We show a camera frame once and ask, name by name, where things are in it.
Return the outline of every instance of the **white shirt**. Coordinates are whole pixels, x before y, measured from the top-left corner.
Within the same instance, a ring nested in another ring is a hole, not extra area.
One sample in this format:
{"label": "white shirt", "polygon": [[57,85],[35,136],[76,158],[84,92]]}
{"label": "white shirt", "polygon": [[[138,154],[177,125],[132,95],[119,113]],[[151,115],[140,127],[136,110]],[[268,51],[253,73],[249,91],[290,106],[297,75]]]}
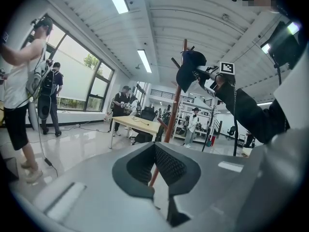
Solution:
{"label": "white shirt", "polygon": [[132,102],[132,104],[131,104],[131,116],[134,116],[134,115],[136,115],[136,113],[137,113],[137,103],[138,103],[138,100],[135,100],[135,101],[133,101]]}
{"label": "white shirt", "polygon": [[193,133],[195,131],[195,128],[197,126],[198,123],[198,117],[195,116],[193,117],[194,114],[191,114],[189,117],[189,124],[188,124],[188,129]]}
{"label": "white shirt", "polygon": [[[44,48],[45,44],[46,41],[42,40],[42,48]],[[35,69],[40,58],[41,55],[30,62],[12,67],[8,79],[4,82],[5,94],[3,102],[5,108],[14,109],[24,106],[29,102],[29,100],[27,100],[28,94],[26,91],[28,72]]]}

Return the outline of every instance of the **window frame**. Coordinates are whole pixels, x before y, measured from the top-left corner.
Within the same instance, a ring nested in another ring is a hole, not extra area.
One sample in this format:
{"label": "window frame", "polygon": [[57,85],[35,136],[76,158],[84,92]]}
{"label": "window frame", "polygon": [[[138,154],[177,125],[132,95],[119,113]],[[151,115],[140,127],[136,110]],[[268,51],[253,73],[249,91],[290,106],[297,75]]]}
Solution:
{"label": "window frame", "polygon": [[[47,18],[50,18],[52,19],[48,14],[45,14],[44,17],[47,17]],[[93,69],[94,71],[94,74],[92,76],[92,79],[91,79],[91,82],[90,82],[90,86],[89,86],[89,89],[88,89],[88,93],[87,93],[87,97],[86,97],[86,100],[84,101],[84,106],[82,109],[73,109],[73,108],[58,108],[58,110],[66,110],[66,111],[83,111],[83,112],[93,112],[93,113],[98,113],[98,112],[101,112],[103,110],[103,107],[104,107],[104,103],[105,103],[105,100],[106,100],[106,94],[107,94],[107,91],[110,87],[110,83],[111,83],[111,80],[112,80],[112,77],[114,75],[114,72],[115,70],[110,67],[103,59],[99,58],[97,55],[95,55],[92,51],[90,51],[88,49],[88,47],[86,47],[83,43],[81,43],[79,40],[77,40],[68,30],[64,29],[61,25],[59,25],[57,22],[55,22],[53,20],[53,23],[55,26],[57,26],[60,30],[62,30],[64,32],[64,35],[63,37],[61,38],[61,40],[59,41],[59,43],[57,44],[56,47],[53,47],[49,44],[47,44],[47,47],[46,47],[46,51],[50,53],[50,57],[49,59],[53,59],[53,57],[55,56],[55,53],[56,51],[59,49],[61,43],[63,42],[63,40],[66,38],[66,36],[69,36],[71,37],[77,44],[79,44],[82,48],[84,48],[85,50],[87,50],[90,54],[92,54],[95,58],[98,59],[98,63],[96,65],[96,67]],[[22,48],[24,48],[28,42],[32,42],[34,40],[33,38],[33,35],[31,35],[31,32],[30,34],[28,35],[28,37],[26,38],[25,42],[23,43],[22,45]],[[109,76],[109,79],[106,79],[105,77],[101,76],[100,74],[98,74],[98,70],[99,70],[99,67],[101,64],[104,64],[106,65],[109,69],[111,69],[111,74]],[[92,95],[90,94],[91,93],[91,89],[92,89],[92,86],[94,84],[94,81],[95,81],[95,78],[99,78],[100,80],[104,81],[107,83],[107,86],[106,86],[106,89],[105,89],[105,92],[104,92],[104,97],[102,96],[97,96],[97,95]],[[88,106],[88,101],[89,101],[89,97],[93,97],[93,98],[97,98],[97,99],[101,99],[102,100],[102,103],[101,103],[101,106],[100,106],[100,109],[98,111],[91,111],[91,110],[87,110],[87,106]]]}

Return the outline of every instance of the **white tank top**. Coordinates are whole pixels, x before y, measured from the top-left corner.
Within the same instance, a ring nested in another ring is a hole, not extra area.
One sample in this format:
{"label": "white tank top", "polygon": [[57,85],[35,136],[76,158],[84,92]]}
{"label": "white tank top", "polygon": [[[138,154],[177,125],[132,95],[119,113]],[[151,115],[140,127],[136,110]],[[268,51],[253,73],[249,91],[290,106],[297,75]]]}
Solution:
{"label": "white tank top", "polygon": [[[42,49],[46,44],[42,40]],[[29,100],[26,91],[26,84],[28,81],[28,72],[33,71],[37,66],[41,55],[30,62],[24,63],[20,66],[13,66],[8,79],[4,81],[4,107],[14,109],[26,105]]]}

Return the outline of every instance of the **wooden table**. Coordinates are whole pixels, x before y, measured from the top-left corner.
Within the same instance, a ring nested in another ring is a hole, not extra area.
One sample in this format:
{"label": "wooden table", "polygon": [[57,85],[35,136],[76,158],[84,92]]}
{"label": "wooden table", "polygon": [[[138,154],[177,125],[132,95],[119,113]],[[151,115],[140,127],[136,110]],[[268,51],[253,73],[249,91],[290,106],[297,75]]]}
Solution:
{"label": "wooden table", "polygon": [[143,132],[147,132],[153,135],[152,141],[155,141],[156,134],[159,131],[160,123],[152,122],[143,118],[134,116],[120,116],[112,118],[112,130],[111,130],[111,143],[110,149],[112,148],[112,139],[115,131],[115,123],[119,123],[128,126],[126,137],[129,137],[129,132],[131,128],[138,129]]}

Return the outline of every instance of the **white sticker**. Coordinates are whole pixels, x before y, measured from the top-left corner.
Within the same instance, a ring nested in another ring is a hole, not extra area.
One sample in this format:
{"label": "white sticker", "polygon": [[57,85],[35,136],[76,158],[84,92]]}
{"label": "white sticker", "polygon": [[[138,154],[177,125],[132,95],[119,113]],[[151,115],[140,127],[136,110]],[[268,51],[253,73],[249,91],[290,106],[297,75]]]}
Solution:
{"label": "white sticker", "polygon": [[230,163],[230,162],[227,162],[227,161],[221,161],[218,164],[218,166],[220,168],[225,168],[225,169],[237,172],[237,173],[240,173],[242,168],[243,168],[243,165],[238,165],[238,164]]}

